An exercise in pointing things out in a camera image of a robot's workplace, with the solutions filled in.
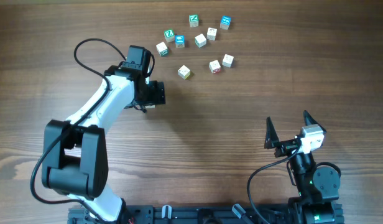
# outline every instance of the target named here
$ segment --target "wooden surface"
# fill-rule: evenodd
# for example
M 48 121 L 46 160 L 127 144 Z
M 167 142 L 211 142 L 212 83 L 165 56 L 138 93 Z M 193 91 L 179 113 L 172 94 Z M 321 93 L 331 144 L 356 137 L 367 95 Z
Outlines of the wooden surface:
M 197 28 L 188 15 L 198 13 Z M 231 16 L 230 30 L 219 29 Z M 198 49 L 193 38 L 218 28 Z M 187 47 L 155 45 L 172 28 Z M 65 223 L 73 205 L 32 198 L 29 178 L 45 125 L 77 111 L 101 80 L 73 59 L 77 43 L 106 39 L 156 56 L 153 80 L 167 104 L 124 110 L 107 135 L 109 184 L 129 205 L 247 203 L 246 182 L 274 162 L 263 148 L 265 119 L 292 138 L 308 110 L 327 130 L 317 162 L 343 171 L 339 203 L 346 223 L 383 223 L 383 1 L 197 1 L 0 6 L 0 223 Z M 212 75 L 208 63 L 235 57 Z M 101 43 L 79 58 L 103 71 L 120 57 Z M 177 70 L 186 65 L 185 81 Z M 37 190 L 51 199 L 61 198 Z M 258 175 L 256 202 L 298 195 L 285 164 Z

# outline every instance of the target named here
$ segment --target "block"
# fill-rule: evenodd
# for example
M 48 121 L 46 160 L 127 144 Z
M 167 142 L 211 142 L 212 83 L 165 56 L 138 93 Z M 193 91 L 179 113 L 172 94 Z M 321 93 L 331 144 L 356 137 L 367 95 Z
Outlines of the block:
M 185 36 L 184 35 L 176 35 L 175 36 L 175 45 L 177 48 L 185 47 Z
M 156 47 L 161 57 L 168 54 L 168 47 L 166 46 L 164 42 L 157 44 Z
M 206 38 L 208 40 L 215 40 L 216 31 L 217 31 L 217 29 L 215 29 L 215 28 L 208 28 L 208 32 L 206 33 Z
M 172 29 L 164 31 L 165 40 L 167 43 L 172 42 L 175 40 L 175 33 Z
M 223 17 L 222 17 L 222 20 L 221 20 L 221 25 L 220 25 L 220 27 L 221 27 L 222 29 L 229 29 L 230 21 L 231 21 L 231 18 L 230 18 L 230 17 L 228 17 L 228 16 L 223 16 Z
M 212 73 L 218 73 L 221 71 L 221 65 L 219 64 L 218 60 L 210 62 L 210 69 Z
M 196 36 L 195 40 L 196 40 L 197 47 L 202 47 L 206 45 L 206 38 L 204 37 L 203 34 Z
M 178 70 L 178 75 L 183 79 L 187 79 L 187 77 L 190 75 L 190 69 L 188 69 L 186 66 L 182 66 Z
M 189 23 L 190 23 L 190 27 L 198 27 L 198 15 L 197 14 L 190 15 Z
M 230 68 L 231 64 L 233 63 L 233 59 L 233 56 L 225 54 L 223 57 L 222 65 Z

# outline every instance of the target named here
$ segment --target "blue cube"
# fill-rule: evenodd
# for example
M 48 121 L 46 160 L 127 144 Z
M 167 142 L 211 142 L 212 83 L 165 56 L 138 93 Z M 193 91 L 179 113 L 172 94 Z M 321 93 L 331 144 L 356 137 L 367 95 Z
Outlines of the blue cube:
M 175 45 L 177 48 L 185 47 L 185 36 L 184 35 L 176 35 L 175 36 Z
M 222 29 L 229 29 L 230 26 L 231 17 L 229 16 L 223 16 L 221 20 L 221 28 Z

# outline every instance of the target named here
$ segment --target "tabletop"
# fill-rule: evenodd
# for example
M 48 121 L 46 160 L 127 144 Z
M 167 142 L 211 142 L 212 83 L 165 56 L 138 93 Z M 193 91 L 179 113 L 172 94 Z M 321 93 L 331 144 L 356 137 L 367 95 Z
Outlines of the tabletop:
M 198 14 L 191 28 L 188 15 Z M 220 29 L 223 15 L 232 18 Z M 198 48 L 194 37 L 217 28 Z M 186 47 L 155 46 L 164 31 Z M 44 205 L 30 193 L 44 127 L 64 120 L 101 79 L 73 58 L 98 37 L 124 54 L 130 45 L 155 55 L 151 80 L 165 83 L 166 105 L 124 110 L 106 136 L 108 183 L 128 205 L 248 204 L 246 183 L 274 162 L 264 149 L 270 116 L 280 140 L 299 133 L 302 112 L 327 129 L 314 152 L 343 171 L 339 203 L 346 223 L 383 223 L 383 1 L 139 1 L 0 6 L 0 223 L 65 223 L 73 205 Z M 234 56 L 212 74 L 209 63 Z M 120 56 L 87 43 L 79 59 L 98 71 Z M 192 72 L 182 79 L 177 70 Z M 257 203 L 298 196 L 285 164 L 252 181 Z M 60 199 L 37 179 L 37 191 Z

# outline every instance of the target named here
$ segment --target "small cube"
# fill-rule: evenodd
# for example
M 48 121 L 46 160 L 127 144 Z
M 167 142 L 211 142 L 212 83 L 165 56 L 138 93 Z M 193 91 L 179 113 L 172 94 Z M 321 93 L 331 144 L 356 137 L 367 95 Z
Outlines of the small cube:
M 165 40 L 169 43 L 175 40 L 175 33 L 172 29 L 164 31 Z
M 195 39 L 196 39 L 197 47 L 202 47 L 202 46 L 206 45 L 206 38 L 204 37 L 203 34 L 196 36 Z
M 225 54 L 223 57 L 222 65 L 230 68 L 231 64 L 233 63 L 233 59 L 233 56 Z
M 157 44 L 156 47 L 157 47 L 157 51 L 160 53 L 161 57 L 168 54 L 168 47 L 166 46 L 166 44 L 164 42 Z
M 221 65 L 219 64 L 218 60 L 210 62 L 210 69 L 212 73 L 218 73 L 221 71 Z
M 228 16 L 223 16 L 221 20 L 221 28 L 229 29 L 231 18 Z
M 217 31 L 217 29 L 215 29 L 215 28 L 208 28 L 208 32 L 206 33 L 206 38 L 208 40 L 215 40 L 216 31 Z
M 190 75 L 190 69 L 188 69 L 186 66 L 182 66 L 178 70 L 178 75 L 183 79 L 187 79 L 187 77 Z
M 175 36 L 175 45 L 177 48 L 185 47 L 185 36 L 184 35 L 176 35 Z
M 197 14 L 190 15 L 189 23 L 190 23 L 190 27 L 198 27 L 198 15 Z

